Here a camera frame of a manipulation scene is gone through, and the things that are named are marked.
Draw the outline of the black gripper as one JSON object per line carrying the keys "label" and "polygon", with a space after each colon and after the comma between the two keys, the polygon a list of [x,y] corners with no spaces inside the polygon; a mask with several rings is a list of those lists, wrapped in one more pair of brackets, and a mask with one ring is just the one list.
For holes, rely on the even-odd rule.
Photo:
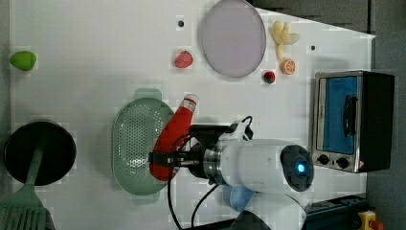
{"label": "black gripper", "polygon": [[198,178],[207,179],[204,171],[204,154],[206,147],[201,143],[193,145],[189,150],[181,149],[174,153],[174,157],[165,152],[150,152],[148,161],[162,167],[172,167],[178,172],[181,168],[186,168],[189,172]]}

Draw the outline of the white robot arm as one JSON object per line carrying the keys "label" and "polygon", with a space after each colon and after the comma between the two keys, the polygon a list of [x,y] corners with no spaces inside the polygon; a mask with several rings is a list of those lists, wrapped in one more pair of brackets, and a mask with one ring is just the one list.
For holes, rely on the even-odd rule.
{"label": "white robot arm", "polygon": [[254,194],[230,230],[302,230],[305,208],[312,199],[314,177],[310,153],[291,142],[276,139],[219,141],[208,149],[200,143],[190,149],[149,154],[150,172],[172,179],[176,168],[187,168],[216,185],[242,187]]}

